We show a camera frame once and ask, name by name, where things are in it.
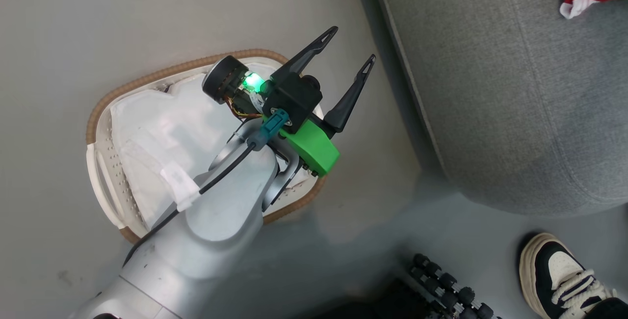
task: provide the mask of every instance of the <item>teal connector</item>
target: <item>teal connector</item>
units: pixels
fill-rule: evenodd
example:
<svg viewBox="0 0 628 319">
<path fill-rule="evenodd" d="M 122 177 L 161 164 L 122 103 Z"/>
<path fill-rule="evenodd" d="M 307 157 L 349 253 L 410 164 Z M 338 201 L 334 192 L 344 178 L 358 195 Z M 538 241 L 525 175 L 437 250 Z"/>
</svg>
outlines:
<svg viewBox="0 0 628 319">
<path fill-rule="evenodd" d="M 277 109 L 274 111 L 273 115 L 262 124 L 260 131 L 249 136 L 246 140 L 246 144 L 249 146 L 254 144 L 255 147 L 253 147 L 253 151 L 260 151 L 273 136 L 279 133 L 283 125 L 289 120 L 290 117 L 284 109 Z"/>
</svg>

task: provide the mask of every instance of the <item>black and white sneaker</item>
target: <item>black and white sneaker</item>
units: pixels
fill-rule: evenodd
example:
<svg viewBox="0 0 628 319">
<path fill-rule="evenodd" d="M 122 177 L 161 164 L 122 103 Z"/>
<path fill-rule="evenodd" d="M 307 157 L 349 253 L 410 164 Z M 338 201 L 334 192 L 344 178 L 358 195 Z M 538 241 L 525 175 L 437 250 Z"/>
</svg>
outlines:
<svg viewBox="0 0 628 319">
<path fill-rule="evenodd" d="M 581 319 L 599 302 L 617 296 L 547 233 L 535 236 L 521 252 L 519 277 L 525 301 L 544 319 Z"/>
</svg>

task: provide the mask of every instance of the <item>laundry basket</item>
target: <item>laundry basket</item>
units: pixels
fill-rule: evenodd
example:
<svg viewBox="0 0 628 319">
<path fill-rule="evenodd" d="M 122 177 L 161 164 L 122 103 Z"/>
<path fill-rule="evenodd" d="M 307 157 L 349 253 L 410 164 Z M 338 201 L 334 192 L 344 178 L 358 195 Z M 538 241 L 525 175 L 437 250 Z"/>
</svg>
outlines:
<svg viewBox="0 0 628 319">
<path fill-rule="evenodd" d="M 237 59 L 250 59 L 265 64 L 281 66 L 287 58 L 264 49 L 251 49 L 234 53 L 223 53 L 171 66 L 150 75 L 133 80 L 114 89 L 96 104 L 87 122 L 87 169 L 96 198 L 107 218 L 130 243 L 144 236 L 149 226 L 144 221 L 124 173 L 124 167 L 112 140 L 112 116 L 110 107 L 134 93 L 146 89 L 166 91 L 176 82 L 191 76 L 207 73 L 215 62 L 227 55 Z M 308 174 L 300 184 L 286 189 L 266 212 L 264 224 L 270 223 L 307 205 L 318 194 L 325 177 Z"/>
</svg>

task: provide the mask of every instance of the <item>shoe sole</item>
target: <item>shoe sole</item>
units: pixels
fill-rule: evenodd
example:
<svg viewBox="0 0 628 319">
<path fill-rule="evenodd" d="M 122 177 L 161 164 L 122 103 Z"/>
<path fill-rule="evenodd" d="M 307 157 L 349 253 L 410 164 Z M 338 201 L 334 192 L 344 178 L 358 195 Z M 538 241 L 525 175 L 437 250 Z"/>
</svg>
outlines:
<svg viewBox="0 0 628 319">
<path fill-rule="evenodd" d="M 536 256 L 539 254 L 541 248 L 543 248 L 543 245 L 549 243 L 550 241 L 555 241 L 556 243 L 562 245 L 571 256 L 574 256 L 572 252 L 556 237 L 548 233 L 542 233 L 528 241 L 527 245 L 521 252 L 519 261 L 519 279 L 521 282 L 523 297 L 527 302 L 527 305 L 529 305 L 534 312 L 543 317 L 543 319 L 552 318 L 547 315 L 545 309 L 543 309 L 543 305 L 541 305 L 538 295 L 536 294 L 536 265 L 534 264 L 536 263 Z"/>
</svg>

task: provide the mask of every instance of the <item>shoelace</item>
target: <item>shoelace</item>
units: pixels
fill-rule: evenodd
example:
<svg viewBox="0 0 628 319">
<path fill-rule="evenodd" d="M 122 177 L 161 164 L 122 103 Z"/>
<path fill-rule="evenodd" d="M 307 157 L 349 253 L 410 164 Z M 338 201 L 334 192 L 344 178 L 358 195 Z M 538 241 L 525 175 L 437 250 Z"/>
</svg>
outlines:
<svg viewBox="0 0 628 319">
<path fill-rule="evenodd" d="M 563 308 L 567 309 L 559 319 L 571 319 L 579 311 L 587 312 L 592 310 L 599 302 L 582 308 L 582 305 L 584 305 L 591 297 L 599 297 L 601 301 L 611 297 L 617 297 L 616 290 L 607 290 L 600 281 L 597 281 L 594 278 L 593 275 L 593 270 L 586 270 L 578 273 L 562 283 L 556 292 L 554 292 L 554 295 L 551 298 L 552 303 L 558 305 L 558 301 L 562 299 L 565 301 Z"/>
</svg>

